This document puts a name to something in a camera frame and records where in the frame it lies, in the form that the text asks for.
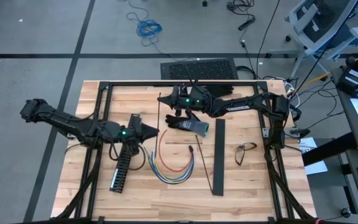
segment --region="black glove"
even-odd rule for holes
[[[165,122],[168,123],[169,128],[175,128],[182,131],[193,131],[202,137],[206,136],[209,127],[208,123],[198,121],[196,119],[175,117],[169,114],[166,115]]]
[[[227,96],[233,93],[232,85],[210,85],[205,87],[215,98]]]

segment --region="gray office chair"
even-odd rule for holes
[[[294,40],[296,50],[270,50],[268,54],[295,54],[296,62],[290,75],[293,78],[304,58],[317,60],[356,3],[357,0],[301,1],[285,18],[292,28],[286,41]],[[338,32],[321,58],[336,60],[347,46],[358,44],[358,27],[349,29],[344,24]]]

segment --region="orange wire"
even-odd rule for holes
[[[160,137],[160,142],[158,143],[158,155],[160,156],[160,159],[161,159],[162,164],[163,164],[168,170],[174,171],[174,172],[181,172],[181,171],[183,171],[184,169],[186,169],[186,167],[188,167],[188,166],[190,165],[191,158],[190,158],[190,160],[189,160],[189,163],[187,163],[187,165],[186,165],[184,168],[180,169],[180,170],[175,170],[175,169],[169,168],[169,167],[164,163],[164,161],[162,160],[160,145],[161,145],[161,140],[162,140],[162,138],[164,137],[164,134],[165,134],[167,131],[168,131],[168,130],[165,130],[164,133],[162,133],[162,135],[161,135],[161,137]]]

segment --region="wooden tabletop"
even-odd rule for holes
[[[267,81],[268,90],[284,94],[283,82]],[[76,115],[85,117],[94,110],[99,81],[85,81],[82,87]],[[131,113],[140,114],[142,122],[157,127],[158,94],[169,95],[172,87],[152,86],[115,86],[112,91],[109,120],[121,125],[128,124]],[[235,86],[233,94],[225,100],[254,94],[252,87]],[[109,191],[116,162],[108,156],[108,145],[104,146],[98,189],[94,204],[93,219],[104,216],[106,220],[212,220],[212,221],[266,221],[275,217],[269,174],[264,159],[264,148],[259,119],[255,110],[228,113],[221,119],[226,120],[225,160],[224,160],[224,196],[213,196],[209,190],[200,152],[196,145],[194,133],[168,129],[165,115],[174,114],[167,105],[160,105],[160,134],[168,130],[161,143],[162,157],[174,169],[185,166],[190,158],[188,146],[195,149],[195,168],[186,182],[168,185],[161,182],[146,162],[141,170],[128,172],[122,194]],[[205,138],[199,138],[203,150],[206,168],[213,183],[215,119],[205,114],[196,113],[200,120],[209,123]],[[288,118],[287,127],[292,127],[292,118]],[[238,166],[234,160],[236,148],[245,142],[254,142],[257,148],[246,151],[244,162]],[[77,144],[70,141],[68,146]],[[294,139],[286,139],[286,144],[299,147]],[[144,142],[148,152],[155,149],[155,138]],[[86,149],[81,146],[70,149],[63,164],[57,189],[52,217],[58,215],[70,203],[76,194],[81,179]],[[296,199],[311,215],[315,216],[308,179],[300,152],[282,149],[283,163],[287,174],[288,185]],[[141,154],[131,160],[131,167],[142,162]],[[178,176],[164,168],[162,172],[170,177]],[[279,191],[283,216],[286,217],[283,195]]]

